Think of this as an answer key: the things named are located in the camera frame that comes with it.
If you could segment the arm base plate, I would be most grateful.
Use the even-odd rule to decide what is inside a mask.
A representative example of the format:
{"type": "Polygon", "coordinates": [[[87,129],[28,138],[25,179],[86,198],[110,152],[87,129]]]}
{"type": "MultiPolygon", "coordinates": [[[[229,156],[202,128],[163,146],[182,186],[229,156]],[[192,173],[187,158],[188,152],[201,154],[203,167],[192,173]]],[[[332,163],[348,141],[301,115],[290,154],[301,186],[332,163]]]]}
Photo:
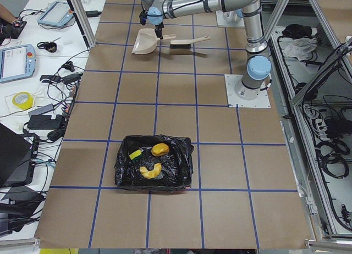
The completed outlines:
{"type": "Polygon", "coordinates": [[[259,89],[248,89],[242,83],[242,75],[225,74],[225,87],[230,108],[270,108],[265,83],[259,89]]]}
{"type": "Polygon", "coordinates": [[[241,9],[231,12],[216,11],[216,19],[218,27],[244,28],[244,19],[241,9]]]}

